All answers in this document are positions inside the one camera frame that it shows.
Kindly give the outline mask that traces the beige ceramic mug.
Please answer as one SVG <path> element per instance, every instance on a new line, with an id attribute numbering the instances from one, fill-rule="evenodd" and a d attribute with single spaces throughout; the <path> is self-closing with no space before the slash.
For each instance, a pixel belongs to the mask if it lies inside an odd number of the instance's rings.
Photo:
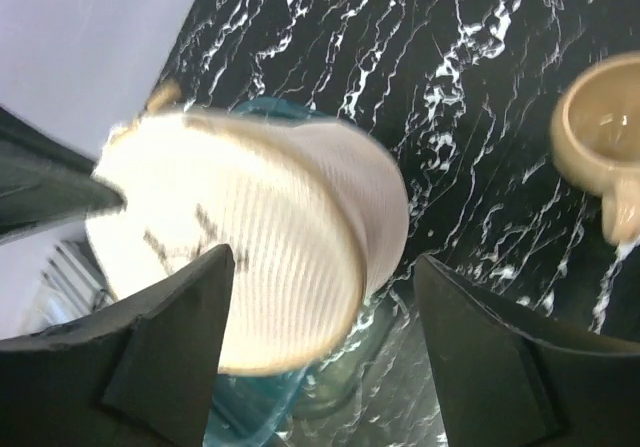
<path id="1" fill-rule="evenodd" d="M 550 122 L 553 163 L 571 185 L 601 199 L 614 246 L 639 237 L 639 53 L 610 56 L 580 74 Z"/>

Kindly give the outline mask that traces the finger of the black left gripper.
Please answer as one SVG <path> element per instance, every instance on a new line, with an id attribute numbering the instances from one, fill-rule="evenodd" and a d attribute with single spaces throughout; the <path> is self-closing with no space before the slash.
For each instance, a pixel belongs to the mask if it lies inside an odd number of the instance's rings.
<path id="1" fill-rule="evenodd" d="M 1 241 L 125 205 L 95 162 L 1 110 Z"/>

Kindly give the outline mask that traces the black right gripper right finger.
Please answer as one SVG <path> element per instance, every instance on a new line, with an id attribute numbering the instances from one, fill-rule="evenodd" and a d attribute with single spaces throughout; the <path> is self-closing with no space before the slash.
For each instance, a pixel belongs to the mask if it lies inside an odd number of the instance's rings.
<path id="1" fill-rule="evenodd" d="M 638 344 L 544 317 L 429 255 L 413 283 L 449 445 L 638 445 Z"/>

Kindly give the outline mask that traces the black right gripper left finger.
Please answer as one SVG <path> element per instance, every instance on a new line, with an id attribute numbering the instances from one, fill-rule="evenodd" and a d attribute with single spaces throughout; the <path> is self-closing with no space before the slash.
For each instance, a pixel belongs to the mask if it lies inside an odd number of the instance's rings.
<path id="1" fill-rule="evenodd" d="M 78 320 L 1 344 L 5 446 L 198 446 L 235 263 L 218 246 Z"/>

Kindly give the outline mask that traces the teal transparent plastic tub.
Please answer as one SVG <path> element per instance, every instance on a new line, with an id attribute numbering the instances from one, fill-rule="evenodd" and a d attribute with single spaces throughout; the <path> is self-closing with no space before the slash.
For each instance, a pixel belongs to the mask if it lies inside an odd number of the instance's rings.
<path id="1" fill-rule="evenodd" d="M 394 323 L 394 302 L 379 291 L 365 301 L 345 343 L 323 360 L 276 376 L 218 376 L 203 444 L 269 446 L 287 416 L 330 415 L 356 392 Z"/>

